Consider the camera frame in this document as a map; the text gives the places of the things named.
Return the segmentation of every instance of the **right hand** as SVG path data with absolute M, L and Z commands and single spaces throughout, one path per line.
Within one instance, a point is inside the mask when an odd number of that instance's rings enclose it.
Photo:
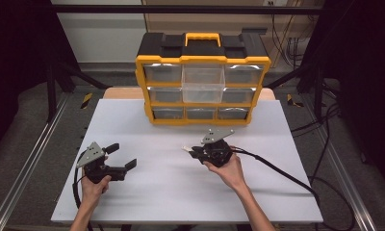
M 231 189 L 236 191 L 240 187 L 245 187 L 244 172 L 241 159 L 236 153 L 232 154 L 229 162 L 222 167 L 216 167 L 209 162 L 203 163 L 210 171 L 216 173 L 222 181 Z

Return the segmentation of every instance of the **perforated metal bracket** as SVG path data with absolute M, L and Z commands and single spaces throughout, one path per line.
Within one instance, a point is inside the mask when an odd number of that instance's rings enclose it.
M 202 139 L 201 143 L 213 143 L 219 141 L 223 138 L 226 138 L 229 135 L 234 134 L 235 131 L 233 129 L 209 129 L 207 135 L 205 135 L 204 139 Z
M 76 168 L 82 167 L 103 156 L 105 156 L 105 151 L 94 141 L 87 148 L 81 160 L 78 161 Z

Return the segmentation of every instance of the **white table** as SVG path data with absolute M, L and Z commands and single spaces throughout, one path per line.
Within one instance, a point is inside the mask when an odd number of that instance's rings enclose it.
M 181 147 L 201 145 L 211 125 L 152 125 L 142 99 L 101 99 L 84 137 L 81 153 L 93 141 L 102 147 L 118 142 L 120 149 L 106 164 L 138 165 L 124 181 L 111 182 L 92 219 L 100 223 L 245 223 L 239 198 L 205 166 Z M 258 154 L 309 185 L 280 102 L 260 100 L 247 126 L 228 127 L 230 145 Z M 244 176 L 272 222 L 322 222 L 315 198 L 254 158 L 239 154 Z M 71 223 L 77 209 L 72 170 L 51 220 Z

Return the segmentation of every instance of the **yellow and black tape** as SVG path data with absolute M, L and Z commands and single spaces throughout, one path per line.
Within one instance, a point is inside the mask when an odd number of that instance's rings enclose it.
M 87 95 L 85 95 L 84 101 L 82 102 L 81 109 L 87 108 L 88 104 L 90 103 L 90 99 L 91 99 L 91 93 L 87 93 Z
M 297 106 L 298 108 L 304 107 L 304 105 L 302 103 L 295 103 L 290 94 L 288 94 L 288 105 L 289 106 Z

